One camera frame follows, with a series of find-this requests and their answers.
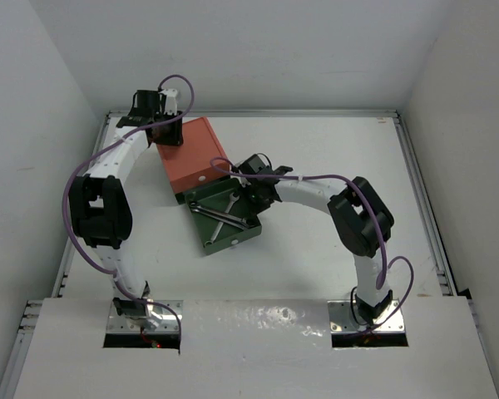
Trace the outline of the green bottom drawer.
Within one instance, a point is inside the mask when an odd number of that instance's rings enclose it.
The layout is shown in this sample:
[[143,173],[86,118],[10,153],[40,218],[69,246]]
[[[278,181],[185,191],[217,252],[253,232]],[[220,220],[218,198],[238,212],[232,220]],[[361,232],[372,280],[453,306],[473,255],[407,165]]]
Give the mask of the green bottom drawer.
[[[233,192],[240,198],[227,214],[225,208]],[[256,214],[251,213],[249,201],[244,197],[242,186],[237,179],[215,180],[187,191],[184,199],[197,228],[201,246],[207,255],[257,237],[262,232],[262,225]],[[210,239],[220,220],[225,222],[220,234],[213,244],[206,246],[205,242]]]

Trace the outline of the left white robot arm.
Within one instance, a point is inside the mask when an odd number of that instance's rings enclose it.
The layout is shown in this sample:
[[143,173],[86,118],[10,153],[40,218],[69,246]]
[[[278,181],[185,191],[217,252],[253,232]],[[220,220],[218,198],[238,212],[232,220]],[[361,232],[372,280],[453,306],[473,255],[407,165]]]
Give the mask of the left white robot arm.
[[153,332],[166,305],[150,298],[148,282],[135,265],[127,244],[131,207],[124,184],[138,158],[153,144],[183,143],[176,89],[139,90],[130,112],[116,125],[109,149],[75,173],[67,185],[64,214],[68,230],[97,258],[94,264],[111,279],[113,306],[130,327]]

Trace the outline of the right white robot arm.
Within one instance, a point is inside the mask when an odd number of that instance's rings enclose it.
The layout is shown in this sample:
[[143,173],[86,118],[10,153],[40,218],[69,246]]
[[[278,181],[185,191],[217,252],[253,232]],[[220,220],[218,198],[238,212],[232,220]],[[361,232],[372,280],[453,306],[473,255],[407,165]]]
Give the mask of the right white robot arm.
[[373,325],[393,300],[386,282],[388,256],[394,217],[376,190],[363,177],[344,180],[292,175],[293,169],[266,165],[254,154],[231,171],[245,180],[244,189],[257,213],[275,202],[294,203],[328,214],[342,245],[353,255],[357,274],[354,295],[359,317]]

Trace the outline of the orange drawer cabinet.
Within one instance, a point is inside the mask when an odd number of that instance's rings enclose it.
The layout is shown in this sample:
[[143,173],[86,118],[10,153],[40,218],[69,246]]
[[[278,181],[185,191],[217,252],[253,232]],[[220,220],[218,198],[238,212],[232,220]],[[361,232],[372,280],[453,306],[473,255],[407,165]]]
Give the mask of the orange drawer cabinet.
[[210,160],[227,157],[207,117],[184,122],[182,137],[181,146],[156,146],[178,204],[185,202],[187,191],[223,179]]

